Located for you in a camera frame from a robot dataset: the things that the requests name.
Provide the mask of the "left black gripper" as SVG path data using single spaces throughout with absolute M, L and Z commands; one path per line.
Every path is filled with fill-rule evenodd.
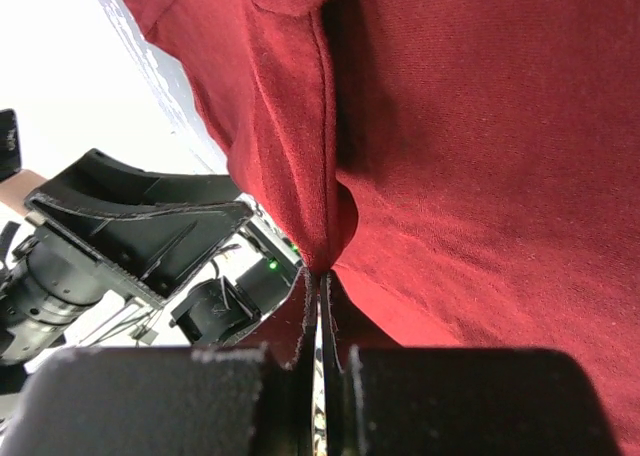
M 252 217 L 227 175 L 147 172 L 93 149 L 35 188 L 43 218 L 28 268 L 74 303 L 111 290 L 165 306 Z M 192 345 L 233 345 L 287 298 L 303 261 L 289 238 L 252 220 L 238 236 L 259 259 L 234 280 L 192 287 L 170 324 Z

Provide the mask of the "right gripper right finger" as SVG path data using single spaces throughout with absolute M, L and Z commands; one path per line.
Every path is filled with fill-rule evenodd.
M 319 286 L 332 455 L 617 455 L 594 386 L 544 348 L 406 348 Z

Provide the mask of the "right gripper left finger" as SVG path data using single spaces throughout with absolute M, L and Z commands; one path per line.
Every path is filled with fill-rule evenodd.
M 225 347 L 79 348 L 27 381 L 5 455 L 309 455 L 317 281 Z

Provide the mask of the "dark red t shirt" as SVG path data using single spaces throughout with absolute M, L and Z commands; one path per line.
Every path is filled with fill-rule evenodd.
M 546 346 L 639 451 L 639 0 L 123 0 L 397 341 Z

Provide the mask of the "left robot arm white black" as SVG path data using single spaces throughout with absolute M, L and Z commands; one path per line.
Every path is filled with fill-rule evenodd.
M 268 232 L 226 175 L 147 172 L 90 150 L 51 179 L 22 166 L 16 113 L 1 113 L 1 200 L 33 226 L 1 232 L 1 361 L 59 344 L 108 292 L 161 310 L 241 234 L 292 280 L 297 249 Z

